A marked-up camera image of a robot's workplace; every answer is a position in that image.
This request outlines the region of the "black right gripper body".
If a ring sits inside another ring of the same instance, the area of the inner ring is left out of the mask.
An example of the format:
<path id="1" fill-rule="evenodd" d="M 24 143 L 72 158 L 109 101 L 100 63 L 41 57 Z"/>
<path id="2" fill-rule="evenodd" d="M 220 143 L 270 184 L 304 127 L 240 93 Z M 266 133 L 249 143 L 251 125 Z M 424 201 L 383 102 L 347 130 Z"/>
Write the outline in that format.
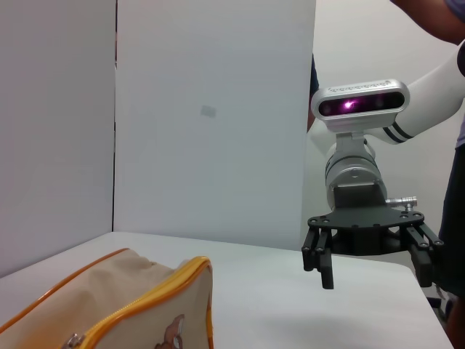
<path id="1" fill-rule="evenodd" d="M 350 256 L 425 249 L 424 216 L 412 204 L 390 204 L 377 184 L 335 187 L 334 208 L 308 219 L 307 251 Z"/>

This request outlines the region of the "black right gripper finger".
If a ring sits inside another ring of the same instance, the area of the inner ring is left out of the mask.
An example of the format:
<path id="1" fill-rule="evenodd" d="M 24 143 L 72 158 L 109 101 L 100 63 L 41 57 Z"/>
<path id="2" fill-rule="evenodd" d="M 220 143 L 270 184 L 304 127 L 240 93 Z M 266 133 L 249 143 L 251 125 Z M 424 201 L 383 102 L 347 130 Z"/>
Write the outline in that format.
<path id="1" fill-rule="evenodd" d="M 320 273 L 324 289 L 334 288 L 331 244 L 332 235 L 330 230 L 309 227 L 302 246 L 304 270 L 317 270 Z"/>
<path id="2" fill-rule="evenodd" d="M 442 265 L 444 242 L 424 222 L 402 226 L 400 241 L 411 256 L 420 287 L 430 287 Z"/>

